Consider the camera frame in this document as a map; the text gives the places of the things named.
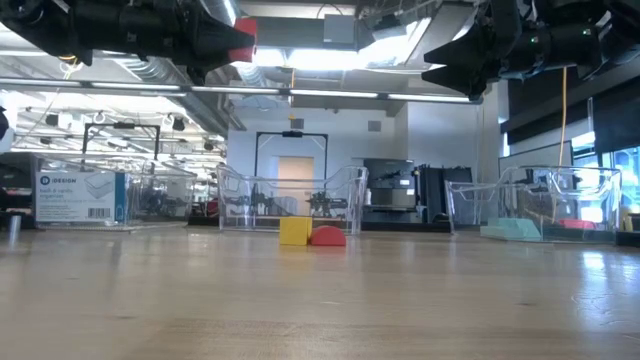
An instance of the red block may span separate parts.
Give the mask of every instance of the red block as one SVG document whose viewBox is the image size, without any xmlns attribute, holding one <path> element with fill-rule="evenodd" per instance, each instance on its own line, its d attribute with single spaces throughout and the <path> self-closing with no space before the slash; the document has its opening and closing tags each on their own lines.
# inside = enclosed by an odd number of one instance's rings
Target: red block
<svg viewBox="0 0 640 360">
<path fill-rule="evenodd" d="M 253 35 L 254 38 L 257 38 L 258 34 L 258 22 L 256 19 L 250 18 L 241 18 L 237 19 L 234 29 L 247 33 L 249 35 Z M 244 62 L 252 62 L 253 54 L 256 52 L 256 45 L 254 43 L 251 47 L 240 48 L 240 49 L 232 49 L 229 50 L 229 60 L 233 61 L 244 61 Z"/>
<path fill-rule="evenodd" d="M 311 232 L 310 243 L 315 246 L 346 246 L 347 238 L 335 226 L 319 226 Z"/>
<path fill-rule="evenodd" d="M 595 230 L 596 224 L 592 221 L 585 220 L 577 220 L 577 219 L 560 219 L 558 220 L 558 224 L 568 228 L 568 229 L 585 229 L 585 230 Z"/>
</svg>

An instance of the red object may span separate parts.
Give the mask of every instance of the red object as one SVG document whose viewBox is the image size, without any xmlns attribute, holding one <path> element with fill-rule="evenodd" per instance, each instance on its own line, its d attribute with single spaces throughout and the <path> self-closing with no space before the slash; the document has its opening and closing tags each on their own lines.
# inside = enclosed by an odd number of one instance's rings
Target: red object
<svg viewBox="0 0 640 360">
<path fill-rule="evenodd" d="M 585 221 L 585 220 L 560 219 L 558 220 L 558 224 L 568 229 L 588 229 L 588 230 L 596 229 L 596 224 L 594 224 L 592 221 Z"/>
<path fill-rule="evenodd" d="M 233 28 L 242 31 L 243 33 L 253 35 L 254 38 L 257 38 L 256 34 L 258 32 L 258 23 L 256 22 L 256 19 L 237 19 Z M 253 54 L 256 52 L 256 42 L 254 42 L 253 46 L 251 47 L 229 50 L 229 60 L 231 60 L 232 62 L 253 62 Z"/>
<path fill-rule="evenodd" d="M 207 203 L 207 216 L 218 216 L 218 199 L 214 199 Z"/>
<path fill-rule="evenodd" d="M 335 226 L 319 226 L 311 232 L 310 242 L 315 246 L 346 246 L 347 238 Z"/>
</svg>

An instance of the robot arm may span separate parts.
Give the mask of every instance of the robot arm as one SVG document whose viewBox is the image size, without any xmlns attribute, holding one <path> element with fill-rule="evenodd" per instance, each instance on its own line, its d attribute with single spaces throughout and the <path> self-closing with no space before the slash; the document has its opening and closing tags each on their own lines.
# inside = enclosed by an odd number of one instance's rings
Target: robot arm
<svg viewBox="0 0 640 360">
<path fill-rule="evenodd" d="M 227 26 L 199 0 L 0 0 L 0 21 L 48 54 L 86 65 L 93 50 L 170 58 L 197 85 L 209 70 L 251 61 L 255 43 L 255 26 Z"/>
<path fill-rule="evenodd" d="M 537 19 L 522 18 L 516 0 L 480 5 L 469 32 L 424 55 L 446 65 L 422 74 L 477 100 L 487 82 L 526 79 L 550 69 L 576 66 L 581 79 L 640 53 L 638 0 L 533 0 Z M 598 26 L 609 12 L 610 20 Z"/>
</svg>

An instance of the box label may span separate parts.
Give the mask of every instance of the box label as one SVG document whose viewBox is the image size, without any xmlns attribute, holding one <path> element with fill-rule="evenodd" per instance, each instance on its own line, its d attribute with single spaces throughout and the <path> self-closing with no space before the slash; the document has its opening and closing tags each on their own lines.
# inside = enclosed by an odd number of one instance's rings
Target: box label
<svg viewBox="0 0 640 360">
<path fill-rule="evenodd" d="M 125 186 L 123 173 L 37 172 L 36 221 L 124 221 Z"/>
</svg>

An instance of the table surface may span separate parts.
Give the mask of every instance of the table surface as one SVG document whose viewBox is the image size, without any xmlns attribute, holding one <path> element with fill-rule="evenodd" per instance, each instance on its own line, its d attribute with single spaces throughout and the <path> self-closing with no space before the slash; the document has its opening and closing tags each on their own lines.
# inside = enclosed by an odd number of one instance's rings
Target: table surface
<svg viewBox="0 0 640 360">
<path fill-rule="evenodd" d="M 0 242 L 0 358 L 640 359 L 640 252 L 211 228 Z"/>
</svg>

